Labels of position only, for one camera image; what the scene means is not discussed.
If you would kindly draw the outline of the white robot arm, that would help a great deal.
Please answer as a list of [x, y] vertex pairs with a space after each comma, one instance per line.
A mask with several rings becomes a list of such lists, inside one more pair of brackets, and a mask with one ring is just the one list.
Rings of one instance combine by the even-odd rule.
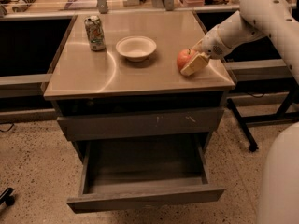
[[[299, 83], [299, 22], [285, 0], [240, 0], [239, 10], [192, 49], [180, 73], [189, 76], [236, 47], [268, 37]], [[299, 122], [270, 147], [263, 168], [256, 224], [299, 224]]]

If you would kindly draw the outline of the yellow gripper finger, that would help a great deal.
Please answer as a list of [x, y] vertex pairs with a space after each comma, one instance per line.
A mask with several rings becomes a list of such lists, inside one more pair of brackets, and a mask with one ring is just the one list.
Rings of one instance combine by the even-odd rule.
[[183, 66], [183, 68], [180, 70], [180, 73], [183, 76], [190, 76], [205, 68], [209, 63], [209, 59], [210, 57], [204, 52], [196, 52]]
[[193, 50], [198, 51], [198, 52], [202, 52], [202, 41], [198, 41], [193, 47]]

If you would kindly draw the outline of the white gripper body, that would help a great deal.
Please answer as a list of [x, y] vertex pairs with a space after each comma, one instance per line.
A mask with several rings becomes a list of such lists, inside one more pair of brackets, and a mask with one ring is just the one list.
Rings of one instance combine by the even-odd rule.
[[228, 31], [217, 25], [200, 40], [200, 51], [211, 59], [222, 59], [233, 51], [229, 41]]

